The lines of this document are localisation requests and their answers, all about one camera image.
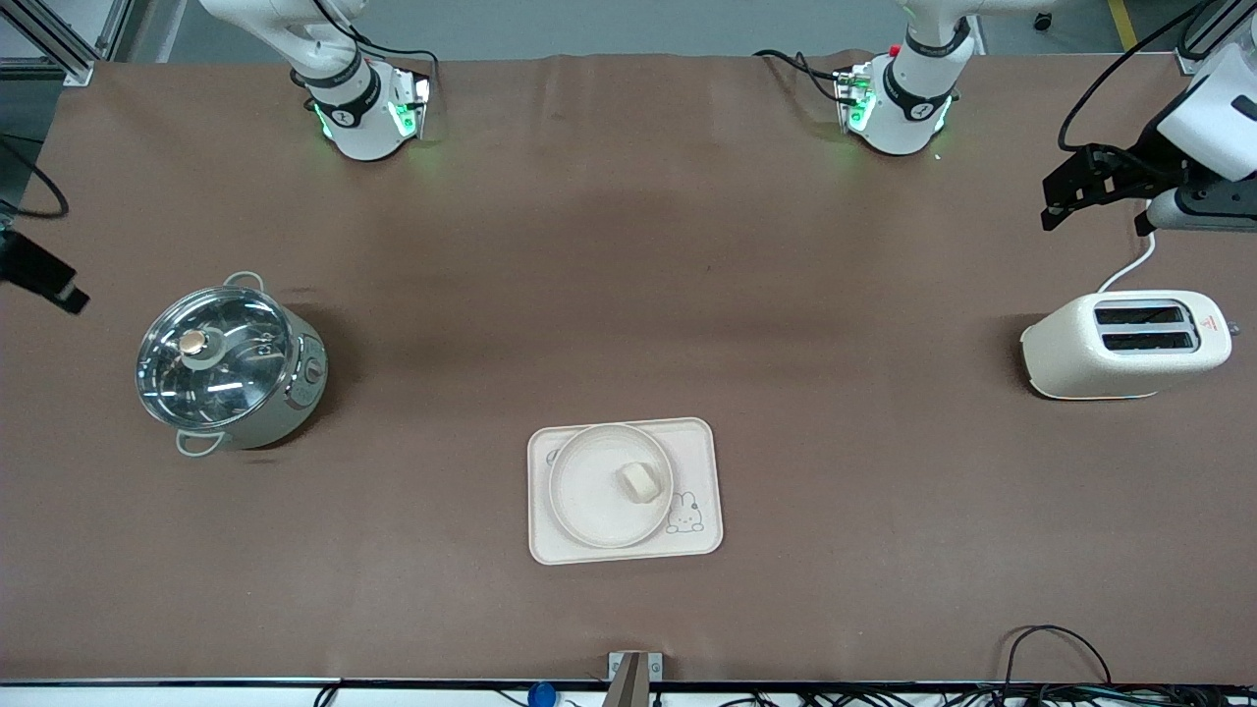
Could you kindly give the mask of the small cream bun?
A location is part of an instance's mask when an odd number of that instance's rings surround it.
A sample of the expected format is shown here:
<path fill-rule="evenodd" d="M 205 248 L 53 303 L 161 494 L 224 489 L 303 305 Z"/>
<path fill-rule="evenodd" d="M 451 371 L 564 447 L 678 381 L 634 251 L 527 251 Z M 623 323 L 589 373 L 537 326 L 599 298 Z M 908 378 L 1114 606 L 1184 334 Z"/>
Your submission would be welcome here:
<path fill-rule="evenodd" d="M 617 483 L 630 502 L 652 503 L 662 493 L 662 482 L 651 462 L 628 462 L 616 470 Z"/>

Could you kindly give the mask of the round cream plate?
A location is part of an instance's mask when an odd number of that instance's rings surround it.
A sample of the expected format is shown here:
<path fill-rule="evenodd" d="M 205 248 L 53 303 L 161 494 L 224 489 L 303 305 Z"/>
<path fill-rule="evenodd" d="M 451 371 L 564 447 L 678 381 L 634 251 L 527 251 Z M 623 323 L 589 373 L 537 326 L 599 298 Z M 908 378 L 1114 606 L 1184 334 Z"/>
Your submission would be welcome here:
<path fill-rule="evenodd" d="M 647 504 L 628 501 L 616 470 L 651 462 L 662 493 Z M 672 504 L 675 472 L 662 444 L 639 428 L 608 421 L 574 433 L 551 464 L 548 492 L 554 520 L 574 541 L 592 548 L 628 548 L 662 527 Z"/>

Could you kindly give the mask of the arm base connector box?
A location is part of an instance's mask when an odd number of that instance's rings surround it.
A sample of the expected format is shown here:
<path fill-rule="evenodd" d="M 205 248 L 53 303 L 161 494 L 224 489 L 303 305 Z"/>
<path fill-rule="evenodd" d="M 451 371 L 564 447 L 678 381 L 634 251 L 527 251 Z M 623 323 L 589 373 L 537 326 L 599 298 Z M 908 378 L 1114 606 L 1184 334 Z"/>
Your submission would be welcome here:
<path fill-rule="evenodd" d="M 432 94 L 432 78 L 422 73 L 393 67 L 388 89 L 388 116 L 400 138 L 422 135 L 427 103 Z"/>
<path fill-rule="evenodd" d="M 862 135 L 876 107 L 872 68 L 872 62 L 865 62 L 833 72 L 837 117 L 845 135 Z"/>

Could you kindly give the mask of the cream rabbit print tray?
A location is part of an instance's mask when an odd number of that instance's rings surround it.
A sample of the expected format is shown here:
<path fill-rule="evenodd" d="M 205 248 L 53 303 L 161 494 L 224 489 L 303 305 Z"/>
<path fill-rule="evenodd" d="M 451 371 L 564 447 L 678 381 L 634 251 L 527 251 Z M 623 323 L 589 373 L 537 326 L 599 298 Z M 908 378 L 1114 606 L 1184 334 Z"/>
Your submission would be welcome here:
<path fill-rule="evenodd" d="M 714 552 L 723 540 L 723 516 L 714 435 L 696 416 L 621 421 L 655 437 L 672 458 L 675 489 L 662 527 L 628 548 L 587 547 L 566 533 L 551 509 L 548 481 L 551 464 L 574 433 L 591 428 L 576 425 L 542 428 L 528 442 L 528 545 L 530 556 L 544 567 L 685 559 Z"/>

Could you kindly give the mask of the cream two-slot toaster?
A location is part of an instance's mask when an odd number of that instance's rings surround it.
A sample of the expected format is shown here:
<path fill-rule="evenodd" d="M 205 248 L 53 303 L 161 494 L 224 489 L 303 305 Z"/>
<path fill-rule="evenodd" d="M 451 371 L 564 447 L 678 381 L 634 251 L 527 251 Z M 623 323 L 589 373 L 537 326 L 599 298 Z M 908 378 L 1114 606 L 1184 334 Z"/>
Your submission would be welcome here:
<path fill-rule="evenodd" d="M 1221 306 L 1194 291 L 1105 291 L 1068 301 L 1019 335 L 1042 398 L 1154 398 L 1231 357 Z"/>

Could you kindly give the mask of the glass pot lid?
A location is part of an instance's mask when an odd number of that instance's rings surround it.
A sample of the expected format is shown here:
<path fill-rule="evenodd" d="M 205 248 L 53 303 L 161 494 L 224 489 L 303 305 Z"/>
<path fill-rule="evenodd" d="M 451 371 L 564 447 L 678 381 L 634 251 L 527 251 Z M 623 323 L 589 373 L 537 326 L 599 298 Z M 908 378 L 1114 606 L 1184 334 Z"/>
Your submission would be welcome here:
<path fill-rule="evenodd" d="M 171 428 L 230 425 L 278 391 L 294 343 L 292 321 L 261 291 L 202 288 L 176 299 L 140 338 L 140 403 Z"/>

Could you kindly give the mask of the steel electric cooking pot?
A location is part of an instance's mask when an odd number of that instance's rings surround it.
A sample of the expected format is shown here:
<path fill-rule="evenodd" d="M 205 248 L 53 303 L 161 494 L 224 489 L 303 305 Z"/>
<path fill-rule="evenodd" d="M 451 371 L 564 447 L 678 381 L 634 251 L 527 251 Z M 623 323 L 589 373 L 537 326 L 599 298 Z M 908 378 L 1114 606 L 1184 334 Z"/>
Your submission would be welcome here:
<path fill-rule="evenodd" d="M 240 270 L 224 279 L 221 286 L 244 286 L 261 291 L 272 299 L 261 276 L 251 270 Z M 295 343 L 292 348 L 292 364 L 280 387 L 273 392 L 263 408 L 230 425 L 207 431 L 189 431 L 171 428 L 175 433 L 175 447 L 185 457 L 197 460 L 225 449 L 256 449 L 273 447 L 277 442 L 295 433 L 314 413 L 323 398 L 328 379 L 328 353 L 323 337 L 295 315 L 294 309 L 279 303 L 280 309 L 292 321 Z"/>

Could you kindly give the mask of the brown table cover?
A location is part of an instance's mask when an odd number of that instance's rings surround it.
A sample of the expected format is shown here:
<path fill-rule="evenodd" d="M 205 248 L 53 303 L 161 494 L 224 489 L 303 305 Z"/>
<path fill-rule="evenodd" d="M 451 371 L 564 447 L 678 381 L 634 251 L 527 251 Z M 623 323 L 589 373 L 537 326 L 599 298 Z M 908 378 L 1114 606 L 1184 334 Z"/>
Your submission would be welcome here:
<path fill-rule="evenodd" d="M 103 65 L 40 166 L 68 316 L 0 288 L 0 679 L 600 673 L 985 681 L 1021 626 L 1117 681 L 1257 681 L 1257 239 L 1163 233 L 1229 361 L 1055 403 L 1019 332 L 1139 250 L 1134 204 L 1040 228 L 1104 55 L 980 57 L 887 159 L 749 58 L 447 62 L 446 135 L 341 156 L 279 65 Z M 321 403 L 197 458 L 140 340 L 240 270 L 323 337 Z M 544 567 L 542 428 L 696 416 L 720 546 Z"/>

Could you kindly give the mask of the aluminium frame profile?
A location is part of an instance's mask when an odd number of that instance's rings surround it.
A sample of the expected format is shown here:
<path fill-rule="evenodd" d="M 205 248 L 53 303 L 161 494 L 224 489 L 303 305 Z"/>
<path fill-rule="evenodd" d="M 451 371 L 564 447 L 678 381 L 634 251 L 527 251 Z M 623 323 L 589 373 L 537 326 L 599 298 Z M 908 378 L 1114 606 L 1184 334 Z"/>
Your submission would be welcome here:
<path fill-rule="evenodd" d="M 1257 15 L 1257 0 L 1202 1 L 1202 8 L 1190 15 L 1177 36 L 1177 65 L 1183 75 L 1195 75 L 1212 53 L 1241 36 Z"/>
<path fill-rule="evenodd" d="M 137 0 L 0 0 L 0 81 L 89 86 Z"/>

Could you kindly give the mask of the grey metal bracket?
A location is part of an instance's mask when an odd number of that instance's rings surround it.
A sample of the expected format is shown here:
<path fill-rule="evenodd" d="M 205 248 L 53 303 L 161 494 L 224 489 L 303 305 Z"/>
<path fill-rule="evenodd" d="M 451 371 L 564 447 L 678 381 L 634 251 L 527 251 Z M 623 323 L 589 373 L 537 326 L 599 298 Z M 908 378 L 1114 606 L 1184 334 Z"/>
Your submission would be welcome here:
<path fill-rule="evenodd" d="M 656 687 L 662 678 L 661 652 L 613 652 L 602 707 L 660 707 Z"/>

